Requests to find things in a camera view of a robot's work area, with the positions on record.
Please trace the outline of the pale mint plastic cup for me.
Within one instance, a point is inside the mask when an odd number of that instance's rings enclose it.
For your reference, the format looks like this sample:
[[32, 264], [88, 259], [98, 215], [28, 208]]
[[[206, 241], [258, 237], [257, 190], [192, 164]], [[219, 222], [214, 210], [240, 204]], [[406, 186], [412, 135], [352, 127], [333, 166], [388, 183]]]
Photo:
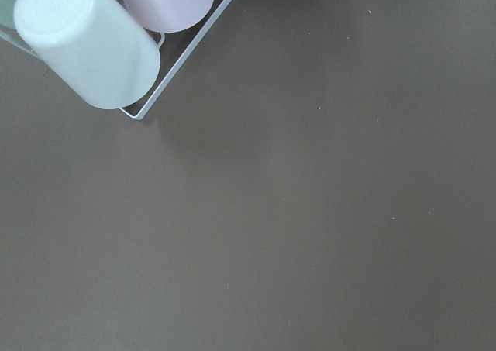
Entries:
[[152, 37], [116, 0], [15, 0], [20, 37], [96, 108], [140, 100], [160, 70]]

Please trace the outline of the pale pink plastic cup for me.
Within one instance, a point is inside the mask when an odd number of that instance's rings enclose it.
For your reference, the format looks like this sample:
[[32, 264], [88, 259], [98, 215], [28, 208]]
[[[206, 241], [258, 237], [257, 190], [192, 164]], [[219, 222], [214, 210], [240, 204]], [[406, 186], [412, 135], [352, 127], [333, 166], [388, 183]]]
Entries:
[[123, 0], [128, 13], [145, 29], [176, 33], [191, 28], [210, 11], [214, 0]]

